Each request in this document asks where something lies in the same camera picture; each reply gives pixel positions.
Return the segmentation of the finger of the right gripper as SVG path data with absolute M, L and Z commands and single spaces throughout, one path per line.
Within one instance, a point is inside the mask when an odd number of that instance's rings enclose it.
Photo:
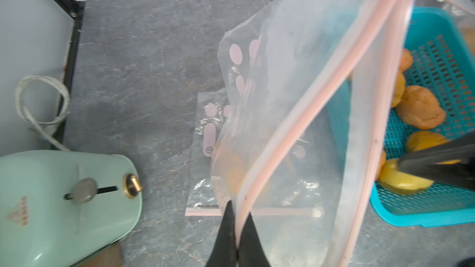
M 439 184 L 475 190 L 475 167 L 468 164 L 403 165 L 399 169 L 404 173 Z
M 398 160 L 399 167 L 429 166 L 448 161 L 469 164 L 475 159 L 475 132 L 465 134 L 448 143 L 407 153 Z

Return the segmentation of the teal plastic basket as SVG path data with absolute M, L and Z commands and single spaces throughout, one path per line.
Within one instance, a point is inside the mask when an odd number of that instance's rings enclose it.
M 475 129 L 475 52 L 450 15 L 435 7 L 412 14 L 382 153 L 372 189 L 376 213 L 394 226 L 473 223 L 475 193 L 397 171 L 403 155 Z

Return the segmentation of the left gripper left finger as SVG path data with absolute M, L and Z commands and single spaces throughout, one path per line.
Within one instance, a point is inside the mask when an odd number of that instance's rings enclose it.
M 215 245 L 206 267 L 235 267 L 237 264 L 235 214 L 230 200 L 226 204 Z

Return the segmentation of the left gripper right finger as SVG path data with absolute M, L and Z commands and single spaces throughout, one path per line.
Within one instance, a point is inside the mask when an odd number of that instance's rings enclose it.
M 251 214 L 248 215 L 237 247 L 239 267 L 270 267 Z

